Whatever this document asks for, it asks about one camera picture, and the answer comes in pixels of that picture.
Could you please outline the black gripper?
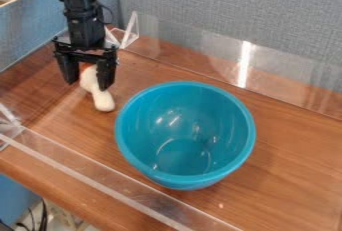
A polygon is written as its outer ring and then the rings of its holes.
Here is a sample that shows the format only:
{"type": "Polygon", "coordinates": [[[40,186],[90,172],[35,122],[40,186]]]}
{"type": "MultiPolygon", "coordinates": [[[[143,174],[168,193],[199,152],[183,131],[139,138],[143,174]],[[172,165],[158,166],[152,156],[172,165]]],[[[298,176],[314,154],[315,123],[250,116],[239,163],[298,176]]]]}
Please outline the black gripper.
{"type": "Polygon", "coordinates": [[[90,46],[78,46],[68,36],[52,39],[59,68],[64,81],[72,84],[79,79],[79,63],[96,64],[96,78],[99,89],[107,90],[115,82],[118,65],[118,45],[103,39],[90,46]]]}

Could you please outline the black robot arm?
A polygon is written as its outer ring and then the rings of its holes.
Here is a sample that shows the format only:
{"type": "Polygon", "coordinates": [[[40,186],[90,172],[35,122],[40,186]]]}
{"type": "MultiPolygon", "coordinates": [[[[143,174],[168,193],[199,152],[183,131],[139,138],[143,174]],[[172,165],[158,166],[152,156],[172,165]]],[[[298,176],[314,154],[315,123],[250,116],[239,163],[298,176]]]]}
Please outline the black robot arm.
{"type": "Polygon", "coordinates": [[[119,44],[106,35],[103,10],[99,0],[60,0],[67,19],[68,35],[52,39],[55,58],[68,84],[78,81],[80,63],[96,65],[99,89],[104,91],[115,82],[119,44]]]}

